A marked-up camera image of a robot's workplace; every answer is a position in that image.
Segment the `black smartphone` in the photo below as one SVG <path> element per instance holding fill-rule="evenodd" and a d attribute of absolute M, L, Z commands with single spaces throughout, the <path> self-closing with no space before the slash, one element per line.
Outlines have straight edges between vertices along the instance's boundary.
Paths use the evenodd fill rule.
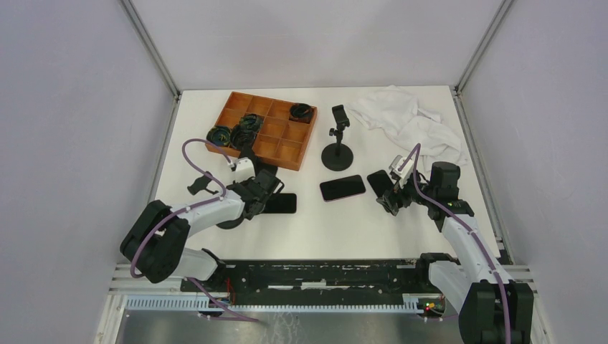
<path fill-rule="evenodd" d="M 295 193 L 279 193 L 266 202 L 262 214 L 295 214 L 298 197 Z"/>
<path fill-rule="evenodd" d="M 365 184 L 359 175 L 325 181 L 320 187 L 323 200 L 326 202 L 365 193 Z"/>
<path fill-rule="evenodd" d="M 389 177 L 389 174 L 386 173 L 385 170 L 380 170 L 378 172 L 374 172 L 367 176 L 367 181 L 371 188 L 374 190 L 376 194 L 376 198 L 382 197 L 386 190 L 389 190 L 393 187 L 394 183 Z"/>

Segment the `crumpled towel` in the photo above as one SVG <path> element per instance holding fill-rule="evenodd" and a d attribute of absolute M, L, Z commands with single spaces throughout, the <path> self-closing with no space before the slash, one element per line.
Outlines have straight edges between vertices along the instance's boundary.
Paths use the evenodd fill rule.
<path fill-rule="evenodd" d="M 435 161 L 467 163 L 461 140 L 441 124 L 441 114 L 418 108 L 418 98 L 397 86 L 369 93 L 344 108 L 367 129 L 382 128 L 389 140 L 408 152 L 420 142 L 426 172 Z"/>

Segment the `white table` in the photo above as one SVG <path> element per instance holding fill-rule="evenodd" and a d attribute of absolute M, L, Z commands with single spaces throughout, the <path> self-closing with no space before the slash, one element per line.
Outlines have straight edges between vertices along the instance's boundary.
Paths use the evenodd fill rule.
<path fill-rule="evenodd" d="M 333 172 L 321 163 L 321 151 L 336 140 L 328 135 L 329 128 L 336 124 L 331 107 L 353 101 L 376 88 L 240 90 L 318 107 L 318 119 L 300 171 L 279 168 L 277 172 L 277 177 L 285 183 L 283 192 L 298 195 L 298 211 L 296 214 L 260 214 L 231 230 L 214 226 L 190 238 L 186 246 L 192 249 L 205 247 L 222 259 L 398 259 L 417 258 L 425 252 L 447 252 L 454 256 L 452 247 L 429 219 L 425 207 L 412 204 L 393 217 L 376 203 L 366 177 L 379 169 L 386 170 L 397 154 L 407 154 L 391 143 L 382 130 L 366 130 L 357 119 L 351 118 L 351 127 L 344 133 L 344 143 L 354 152 L 353 165 L 346 171 Z M 446 125 L 465 142 L 448 86 L 408 87 L 407 90 L 418 96 L 421 108 L 441 112 Z M 200 175 L 182 158 L 181 145 L 189 138 L 206 136 L 230 92 L 193 90 L 183 93 L 163 163 L 157 199 L 166 204 L 182 204 L 201 197 L 201 194 L 191 196 L 186 190 L 186 186 Z M 221 155 L 208 152 L 198 143 L 189 145 L 188 153 L 203 169 L 222 181 L 231 181 L 232 172 Z M 469 202 L 483 237 L 492 252 L 499 256 L 474 168 L 468 163 L 461 171 L 460 198 Z M 323 201 L 319 183 L 354 174 L 365 180 L 365 194 L 328 203 Z"/>

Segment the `wooden organizer box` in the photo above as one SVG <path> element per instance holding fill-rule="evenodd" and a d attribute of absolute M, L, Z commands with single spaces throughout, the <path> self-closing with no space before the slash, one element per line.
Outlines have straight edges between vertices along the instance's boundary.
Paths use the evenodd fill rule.
<path fill-rule="evenodd" d="M 264 163 L 299 171 L 317 120 L 317 107 L 312 107 L 313 118 L 308 124 L 289 120 L 292 105 L 293 102 L 233 92 L 215 125 L 232 129 L 247 113 L 262 116 L 264 123 L 253 144 L 255 155 Z M 211 145 L 206 147 L 210 152 L 219 153 Z M 229 156 L 238 157 L 240 154 L 232 147 L 222 147 L 222 150 Z"/>

